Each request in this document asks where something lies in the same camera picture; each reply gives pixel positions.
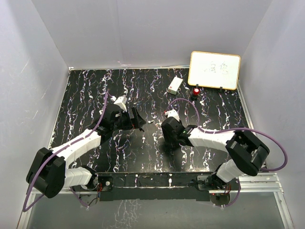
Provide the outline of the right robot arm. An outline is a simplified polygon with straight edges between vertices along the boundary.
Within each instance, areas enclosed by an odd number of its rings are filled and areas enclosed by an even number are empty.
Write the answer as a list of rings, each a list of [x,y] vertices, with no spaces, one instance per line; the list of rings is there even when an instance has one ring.
[[[165,143],[176,146],[207,147],[228,153],[231,157],[204,180],[194,180],[197,187],[224,189],[241,175],[256,176],[270,153],[269,148],[251,131],[235,130],[220,134],[208,133],[195,125],[182,125],[174,117],[162,123]]]

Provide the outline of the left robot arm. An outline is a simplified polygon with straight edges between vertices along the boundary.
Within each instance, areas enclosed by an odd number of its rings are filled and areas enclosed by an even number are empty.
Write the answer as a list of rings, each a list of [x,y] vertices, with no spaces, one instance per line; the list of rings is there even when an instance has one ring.
[[[135,107],[130,117],[116,104],[106,106],[102,117],[93,122],[82,134],[69,142],[52,148],[38,150],[26,176],[29,185],[48,198],[55,197],[62,189],[82,186],[94,190],[98,186],[96,171],[88,166],[70,168],[70,164],[88,151],[99,147],[112,137],[116,130],[143,130],[146,121]]]

